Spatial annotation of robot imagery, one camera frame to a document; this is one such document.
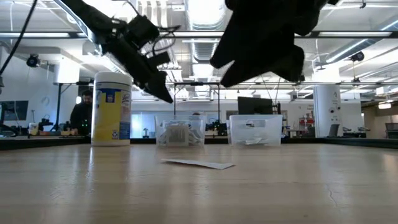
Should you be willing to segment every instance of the man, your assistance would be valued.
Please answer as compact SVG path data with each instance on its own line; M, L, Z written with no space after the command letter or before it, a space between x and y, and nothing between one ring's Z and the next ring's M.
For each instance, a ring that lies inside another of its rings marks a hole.
M86 90L82 94L81 103L75 105L70 115L72 129L79 135L91 133L91 117L93 112L93 92Z

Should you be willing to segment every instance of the table surface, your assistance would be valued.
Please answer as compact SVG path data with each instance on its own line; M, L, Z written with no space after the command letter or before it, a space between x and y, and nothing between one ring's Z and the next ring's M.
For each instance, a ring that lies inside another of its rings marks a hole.
M325 144L1 151L0 223L398 223L398 152Z

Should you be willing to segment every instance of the plastic storage box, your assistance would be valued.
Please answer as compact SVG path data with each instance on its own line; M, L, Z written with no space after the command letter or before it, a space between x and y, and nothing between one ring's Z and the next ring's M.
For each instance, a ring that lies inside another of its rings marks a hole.
M206 116L156 116L156 144L160 147L202 147L206 119Z
M280 146L282 115L232 115L232 145Z

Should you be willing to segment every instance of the white paper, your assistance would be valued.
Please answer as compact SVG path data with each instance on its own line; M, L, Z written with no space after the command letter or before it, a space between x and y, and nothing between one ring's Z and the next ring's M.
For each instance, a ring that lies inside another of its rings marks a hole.
M203 161L190 161L190 160L183 160L183 159L163 159L165 162L177 162L181 164L190 164L190 165L197 165L197 166L204 166L204 167L209 167L213 169L227 169L231 166L234 166L232 163L226 163L226 164L219 164L215 162L203 162Z

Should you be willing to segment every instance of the white container lid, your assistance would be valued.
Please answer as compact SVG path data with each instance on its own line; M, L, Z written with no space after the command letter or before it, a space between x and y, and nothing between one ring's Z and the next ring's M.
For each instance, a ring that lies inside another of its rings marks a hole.
M118 72L98 72L94 79L95 82L113 82L132 86L132 77Z

